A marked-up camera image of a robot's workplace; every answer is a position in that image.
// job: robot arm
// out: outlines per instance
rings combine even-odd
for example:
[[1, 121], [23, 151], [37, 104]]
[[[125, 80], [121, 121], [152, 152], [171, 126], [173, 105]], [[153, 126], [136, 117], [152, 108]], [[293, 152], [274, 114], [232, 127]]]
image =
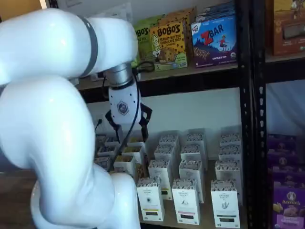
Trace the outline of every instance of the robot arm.
[[92, 166], [91, 116], [64, 79], [110, 69], [108, 120], [131, 123], [137, 87], [129, 63], [136, 54], [133, 27], [122, 20], [47, 9], [0, 23], [0, 85], [7, 85], [0, 146], [16, 166], [35, 169], [31, 211], [38, 228], [140, 228], [133, 179]]

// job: snack box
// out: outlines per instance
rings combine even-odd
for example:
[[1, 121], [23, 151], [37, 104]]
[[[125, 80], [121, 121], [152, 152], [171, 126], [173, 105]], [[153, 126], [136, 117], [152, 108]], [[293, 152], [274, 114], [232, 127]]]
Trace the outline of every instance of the snack box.
[[163, 221], [164, 205], [160, 179], [141, 178], [137, 185], [138, 197], [144, 221]]
[[139, 63], [143, 61], [155, 61], [155, 57], [153, 56], [152, 43], [150, 40], [150, 28], [158, 24], [161, 18], [165, 17], [165, 15], [159, 15], [150, 17], [144, 20], [139, 21], [135, 24], [134, 30], [137, 34], [138, 44], [139, 44], [139, 52], [137, 59], [132, 62], [132, 67], [136, 67]]
[[196, 67], [236, 62], [235, 15], [193, 23], [192, 38]]
[[305, 186], [294, 186], [280, 182], [273, 188], [273, 223], [274, 229], [303, 229], [305, 217]]
[[114, 164], [114, 171], [128, 173], [133, 177], [135, 183], [138, 182], [138, 173], [135, 166], [135, 159], [132, 156], [117, 156]]
[[164, 71], [185, 68], [187, 56], [187, 25], [185, 19], [168, 23], [159, 23], [151, 27], [150, 40], [152, 52], [156, 58], [155, 70]]
[[170, 168], [170, 161], [155, 161], [151, 160], [148, 166], [149, 177], [159, 177], [161, 180], [162, 198], [172, 200], [172, 183], [173, 177]]
[[205, 189], [204, 177], [201, 161], [181, 161], [179, 165], [179, 175], [181, 179], [196, 180], [196, 189], [200, 203], [204, 203]]
[[178, 223], [200, 225], [196, 180], [175, 179], [172, 191]]
[[233, 180], [212, 180], [211, 196], [215, 226], [240, 228], [236, 184]]

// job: bobo's box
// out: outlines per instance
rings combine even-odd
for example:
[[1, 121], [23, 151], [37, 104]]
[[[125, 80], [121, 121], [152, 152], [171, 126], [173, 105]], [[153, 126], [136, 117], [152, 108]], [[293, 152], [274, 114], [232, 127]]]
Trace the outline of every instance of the bobo's box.
[[160, 179], [158, 177], [140, 179], [137, 191], [143, 220], [163, 221], [164, 206]]
[[274, 229], [303, 229], [305, 217], [305, 188], [296, 184], [274, 185], [273, 223]]
[[151, 27], [150, 39], [157, 72], [187, 67], [186, 31], [185, 19]]
[[305, 50], [305, 8], [303, 2], [303, 0], [274, 0], [274, 55]]
[[196, 67], [236, 62], [234, 15], [193, 23], [192, 37]]
[[178, 223], [199, 225], [200, 210], [196, 181], [176, 179], [172, 190]]

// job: wooden shelf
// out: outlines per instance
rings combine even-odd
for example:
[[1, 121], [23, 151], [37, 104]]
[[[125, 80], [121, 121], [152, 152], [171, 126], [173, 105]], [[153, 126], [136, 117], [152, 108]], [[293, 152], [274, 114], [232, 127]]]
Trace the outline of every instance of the wooden shelf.
[[[163, 222], [154, 222], [154, 221], [144, 221], [142, 218], [141, 212], [140, 214], [140, 222], [145, 224], [151, 225], [158, 225], [162, 227], [170, 227], [170, 228], [181, 228], [181, 229], [215, 229], [215, 221], [214, 221], [214, 214], [213, 214], [213, 207], [212, 207], [212, 199], [211, 199], [211, 180], [216, 179], [215, 169], [214, 169], [215, 162], [209, 161], [209, 169], [208, 172], [205, 174], [205, 202], [204, 204], [200, 204], [200, 213], [201, 213], [201, 222], [200, 225], [189, 225], [189, 224], [182, 224], [177, 222], [176, 212], [173, 201], [165, 200], [164, 201], [164, 208], [165, 208], [165, 219]], [[239, 215], [241, 221], [241, 228], [247, 228], [247, 214], [246, 208], [240, 207], [239, 208]]]

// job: white box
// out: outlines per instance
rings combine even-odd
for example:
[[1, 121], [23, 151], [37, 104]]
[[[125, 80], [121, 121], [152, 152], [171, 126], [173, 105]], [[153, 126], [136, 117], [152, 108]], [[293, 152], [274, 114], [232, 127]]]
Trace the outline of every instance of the white box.
[[111, 160], [114, 160], [117, 154], [117, 147], [116, 146], [102, 146], [97, 151], [97, 156], [109, 156]]
[[241, 170], [241, 176], [243, 180], [243, 161], [241, 146], [232, 144], [221, 146], [218, 158], [220, 161], [235, 161]]
[[170, 161], [155, 161], [151, 160], [148, 166], [150, 178], [159, 177], [161, 180], [161, 194], [163, 199], [172, 200], [172, 172]]
[[174, 145], [171, 144], [163, 144], [158, 145], [156, 150], [154, 151], [154, 157], [156, 161], [170, 161], [170, 167], [172, 171], [172, 176], [174, 178], [179, 177], [178, 164], [175, 156], [175, 148]]
[[128, 173], [133, 177], [135, 183], [138, 182], [138, 173], [135, 166], [135, 159], [132, 156], [117, 156], [114, 164], [116, 172]]
[[148, 176], [146, 166], [145, 166], [144, 152], [143, 152], [142, 146], [126, 147], [123, 150], [122, 155], [134, 157], [139, 178], [144, 178], [144, 177]]
[[181, 179], [196, 180], [198, 198], [200, 203], [205, 200], [204, 177], [201, 161], [181, 161], [179, 165], [179, 174]]
[[217, 180], [235, 180], [239, 205], [243, 205], [243, 185], [240, 168], [235, 161], [216, 161]]
[[199, 144], [189, 144], [182, 146], [180, 154], [181, 154], [181, 160], [202, 161]]
[[141, 178], [137, 185], [138, 197], [144, 221], [163, 221], [164, 206], [160, 178]]
[[186, 135], [186, 145], [188, 144], [198, 144], [200, 145], [200, 153], [203, 162], [203, 167], [205, 171], [208, 169], [208, 153], [206, 150], [205, 144], [205, 134], [202, 131], [201, 133], [198, 131], [191, 131]]
[[240, 228], [237, 189], [232, 180], [212, 180], [211, 196], [215, 226]]
[[173, 182], [172, 191], [178, 223], [200, 225], [196, 181], [194, 179], [176, 179]]
[[104, 168], [107, 172], [109, 171], [111, 166], [111, 159], [109, 156], [96, 157], [94, 162], [100, 167]]
[[105, 144], [105, 146], [119, 146], [120, 145], [118, 138], [115, 136], [106, 136], [104, 144]]

